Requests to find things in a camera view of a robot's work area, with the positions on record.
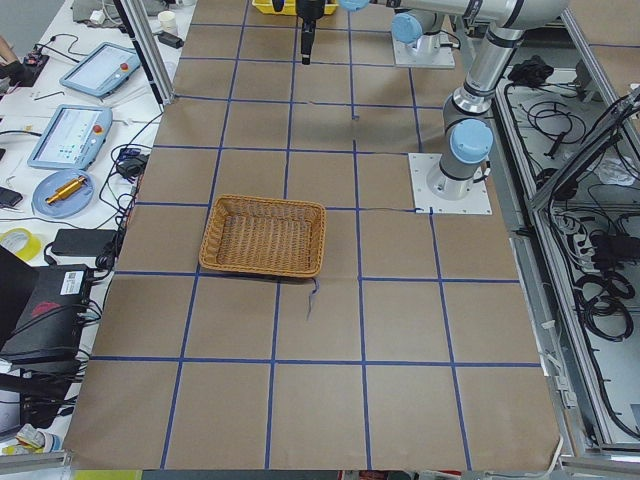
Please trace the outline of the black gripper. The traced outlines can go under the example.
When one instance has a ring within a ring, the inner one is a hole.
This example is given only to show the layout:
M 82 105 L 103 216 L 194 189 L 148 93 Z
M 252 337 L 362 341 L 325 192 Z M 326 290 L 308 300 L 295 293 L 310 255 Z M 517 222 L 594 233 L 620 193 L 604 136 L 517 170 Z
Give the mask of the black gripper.
M 301 27 L 301 62 L 303 65 L 309 65 L 315 41 L 314 21 L 325 15 L 325 0 L 296 0 L 295 12 L 303 20 Z

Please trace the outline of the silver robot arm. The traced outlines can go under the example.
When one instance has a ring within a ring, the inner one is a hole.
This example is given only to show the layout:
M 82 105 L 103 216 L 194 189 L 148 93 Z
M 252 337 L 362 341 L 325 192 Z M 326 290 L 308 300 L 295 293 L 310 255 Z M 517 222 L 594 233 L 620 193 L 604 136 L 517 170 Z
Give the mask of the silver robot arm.
M 464 198 L 474 175 L 492 149 L 494 137 L 483 117 L 494 98 L 498 81 L 526 31 L 556 19 L 567 1 L 384 1 L 384 7 L 412 16 L 424 32 L 441 24 L 447 14 L 464 20 L 483 20 L 488 30 L 463 85 L 443 106 L 447 150 L 426 176 L 431 192 L 440 198 Z

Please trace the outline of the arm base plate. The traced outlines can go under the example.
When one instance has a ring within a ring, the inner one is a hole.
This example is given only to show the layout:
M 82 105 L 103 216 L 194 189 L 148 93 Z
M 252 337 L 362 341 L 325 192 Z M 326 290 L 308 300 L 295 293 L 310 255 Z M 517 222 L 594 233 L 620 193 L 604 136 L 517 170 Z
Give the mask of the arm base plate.
M 481 166 L 466 180 L 453 180 L 440 169 L 441 154 L 409 153 L 414 210 L 419 214 L 491 215 Z
M 453 46 L 444 33 L 423 35 L 414 43 L 392 40 L 394 61 L 398 67 L 449 70 L 455 68 Z

